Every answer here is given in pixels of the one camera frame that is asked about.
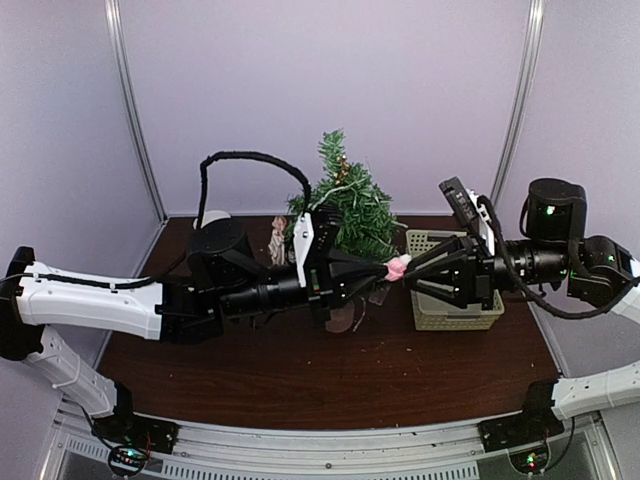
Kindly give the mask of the clear battery box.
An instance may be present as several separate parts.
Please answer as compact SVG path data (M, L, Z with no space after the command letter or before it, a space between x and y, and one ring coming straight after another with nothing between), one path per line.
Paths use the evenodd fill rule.
M384 284L374 288L369 295L368 301L376 306L382 306L388 296L391 285Z

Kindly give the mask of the pink yarn hat ornament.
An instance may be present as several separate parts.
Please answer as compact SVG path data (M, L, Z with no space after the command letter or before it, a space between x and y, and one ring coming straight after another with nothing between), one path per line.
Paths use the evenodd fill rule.
M409 254L403 254L392 258L386 263L387 274L385 280L389 282L396 282L404 277L409 263L412 257Z

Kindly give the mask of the white round ornament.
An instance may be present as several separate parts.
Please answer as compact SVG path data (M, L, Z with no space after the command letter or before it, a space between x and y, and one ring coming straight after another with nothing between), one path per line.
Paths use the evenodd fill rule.
M283 266L286 263L285 230L287 220L284 216L275 216L271 226L271 238L268 244L271 263L274 266Z

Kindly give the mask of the small green christmas tree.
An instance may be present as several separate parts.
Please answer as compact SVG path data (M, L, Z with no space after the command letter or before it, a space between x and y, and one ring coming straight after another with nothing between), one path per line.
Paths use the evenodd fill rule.
M347 254L385 263L398 255L393 244L399 222L391 210L392 197L373 180L369 169L360 162L348 159L348 177L340 184L334 182L337 158L346 155L343 130L325 132L318 144L323 162L324 177L311 187L310 200L303 194L287 200L288 215L297 217L304 206L316 208L321 203L335 205L343 223L334 246Z

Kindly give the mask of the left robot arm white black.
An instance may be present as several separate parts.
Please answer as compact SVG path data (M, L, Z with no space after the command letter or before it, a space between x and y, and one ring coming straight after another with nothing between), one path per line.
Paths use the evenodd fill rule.
M227 217L196 228L183 262L185 279L118 279L52 268L30 247L17 249L1 282L1 355L39 369L123 444L144 424L130 391L100 375L57 332L76 325L146 340L192 345L219 336L227 319L307 307L318 323L384 279L386 264L337 250L338 226L304 217L296 261L267 267L254 257L241 222Z

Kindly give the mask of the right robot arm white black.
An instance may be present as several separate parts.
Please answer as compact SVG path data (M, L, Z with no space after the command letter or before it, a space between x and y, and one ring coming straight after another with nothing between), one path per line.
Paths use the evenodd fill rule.
M467 233L410 261L404 283L411 290L458 308L485 309L493 308L496 292L518 291L563 320L610 312L639 320L639 262L606 236L586 236L583 187L555 178L532 181L520 240L506 240L491 201L458 178L439 188Z

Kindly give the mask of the beige plastic basket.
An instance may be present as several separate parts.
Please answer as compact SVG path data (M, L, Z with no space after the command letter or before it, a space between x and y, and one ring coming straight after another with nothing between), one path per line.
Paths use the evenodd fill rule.
M452 236L465 235L464 231L409 229L405 233L406 251L412 257L417 257ZM484 310L480 303L458 308L420 292L411 290L410 293L417 331L489 330L505 311L498 290L494 291L492 310Z

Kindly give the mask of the small white bowl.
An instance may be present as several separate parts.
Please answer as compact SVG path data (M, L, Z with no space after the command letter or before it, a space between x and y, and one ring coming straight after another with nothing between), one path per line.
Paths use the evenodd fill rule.
M205 211L203 216L202 216L202 221L199 221L198 218L195 218L193 221L193 229L194 230L198 230L201 227L205 227L206 225L218 221L218 220L222 220L222 219L229 219L231 217L231 215L223 210L208 210Z

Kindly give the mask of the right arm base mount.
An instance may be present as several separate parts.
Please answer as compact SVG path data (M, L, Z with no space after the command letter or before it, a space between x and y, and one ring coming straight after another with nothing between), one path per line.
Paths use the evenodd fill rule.
M556 381L534 382L526 392L519 413L479 422L484 451L511 449L563 433L564 423L552 411L555 384Z

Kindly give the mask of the front aluminium rail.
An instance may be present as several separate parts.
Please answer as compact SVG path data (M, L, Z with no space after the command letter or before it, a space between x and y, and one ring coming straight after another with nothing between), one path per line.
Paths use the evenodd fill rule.
M478 420L364 430L275 430L178 421L171 453L153 453L142 479L521 479L525 452L550 455L541 479L619 479L596 414L565 433L487 451Z

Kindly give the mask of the right aluminium frame post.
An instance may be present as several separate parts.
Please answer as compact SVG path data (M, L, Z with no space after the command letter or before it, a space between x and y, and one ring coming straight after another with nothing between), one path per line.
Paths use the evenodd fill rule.
M529 2L528 20L513 104L490 194L491 201L494 205L500 202L506 188L509 172L514 162L519 135L525 118L527 102L537 69L544 29L545 10L545 1L531 0Z

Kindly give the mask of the aluminium frame post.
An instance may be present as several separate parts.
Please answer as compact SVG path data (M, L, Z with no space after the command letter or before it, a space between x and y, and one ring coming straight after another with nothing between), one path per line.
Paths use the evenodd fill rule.
M525 118L527 102L537 69L544 29L545 10L545 1L531 0L529 2L528 20L513 104L490 194L491 201L494 205L500 202L506 188L509 172L514 162L519 135Z
M150 198L154 214L159 223L164 223L167 221L168 216L161 199L159 187L151 164L136 102L126 49L126 40L122 25L120 2L117 0L106 0L104 2L104 7L107 30L114 54L116 69L119 76L122 98L126 112L127 125L129 128L136 159L141 170L143 183Z

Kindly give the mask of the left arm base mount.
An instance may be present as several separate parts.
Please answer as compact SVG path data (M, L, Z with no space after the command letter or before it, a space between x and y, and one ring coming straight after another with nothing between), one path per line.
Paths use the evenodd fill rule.
M145 451L172 454L179 426L171 421L135 414L131 391L115 383L115 406L106 417L92 417L94 433L104 440Z

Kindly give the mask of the left aluminium frame post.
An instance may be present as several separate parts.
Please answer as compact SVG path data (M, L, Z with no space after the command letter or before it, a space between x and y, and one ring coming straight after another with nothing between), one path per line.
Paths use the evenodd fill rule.
M136 159L141 170L143 183L150 198L154 214L159 223L164 223L167 221L168 216L161 199L159 187L151 164L136 102L126 49L126 40L122 25L120 2L117 0L106 0L104 2L104 7L107 30L114 54L116 69L119 76L122 98L126 112L127 125L129 128Z

